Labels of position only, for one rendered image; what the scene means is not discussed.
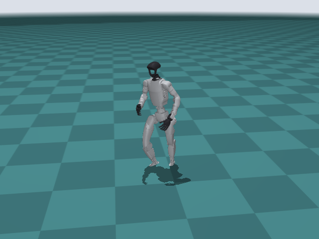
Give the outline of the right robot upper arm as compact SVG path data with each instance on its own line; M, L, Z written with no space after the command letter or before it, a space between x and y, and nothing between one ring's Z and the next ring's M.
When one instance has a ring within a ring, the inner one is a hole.
M144 98L145 100L147 100L147 98L148 98L148 96L147 96L147 93L148 93L147 81L148 81L148 79L143 81L143 94L142 94L142 98Z

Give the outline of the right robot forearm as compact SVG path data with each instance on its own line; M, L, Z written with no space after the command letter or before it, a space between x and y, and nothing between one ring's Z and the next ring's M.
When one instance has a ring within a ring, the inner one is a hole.
M141 108L143 108L145 101L146 100L144 98L142 98L142 95L141 95L139 103L138 103L138 104L141 104Z

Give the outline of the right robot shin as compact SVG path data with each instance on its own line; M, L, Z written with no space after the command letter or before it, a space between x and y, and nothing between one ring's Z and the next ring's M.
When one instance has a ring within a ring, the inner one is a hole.
M143 148L143 151L145 152L145 154L147 155L147 157L154 163L158 163L157 160L156 160L156 157L155 157L155 152L154 152L154 149L151 148L150 150L146 150Z

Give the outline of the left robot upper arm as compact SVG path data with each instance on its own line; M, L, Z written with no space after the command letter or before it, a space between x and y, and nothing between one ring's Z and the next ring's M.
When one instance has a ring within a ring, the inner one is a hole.
M162 81L161 82L162 87L167 90L174 98L173 98L173 102L175 103L175 98L180 96L177 94L177 92L175 91L175 89L173 88L172 84L170 81Z

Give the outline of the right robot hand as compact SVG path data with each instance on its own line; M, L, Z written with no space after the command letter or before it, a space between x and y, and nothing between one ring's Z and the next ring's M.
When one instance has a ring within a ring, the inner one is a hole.
M137 111L137 114L139 115L139 116L141 116L140 114L140 110L141 110L142 108L141 108L141 104L138 104L137 106L136 106L136 111Z

